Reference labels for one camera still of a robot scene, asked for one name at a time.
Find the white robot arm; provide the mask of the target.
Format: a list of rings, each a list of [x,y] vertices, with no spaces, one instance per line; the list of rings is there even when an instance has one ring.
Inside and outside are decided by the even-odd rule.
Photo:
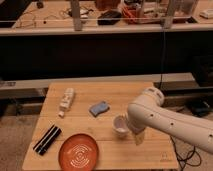
[[[213,121],[165,109],[164,99],[158,88],[144,89],[128,105],[129,129],[138,134],[149,126],[213,154]]]

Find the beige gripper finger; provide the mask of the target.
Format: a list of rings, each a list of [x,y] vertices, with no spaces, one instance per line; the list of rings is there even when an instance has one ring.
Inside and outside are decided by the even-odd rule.
[[[135,144],[140,145],[144,140],[145,133],[141,132],[141,133],[138,133],[138,134],[134,134],[133,137],[134,137]]]

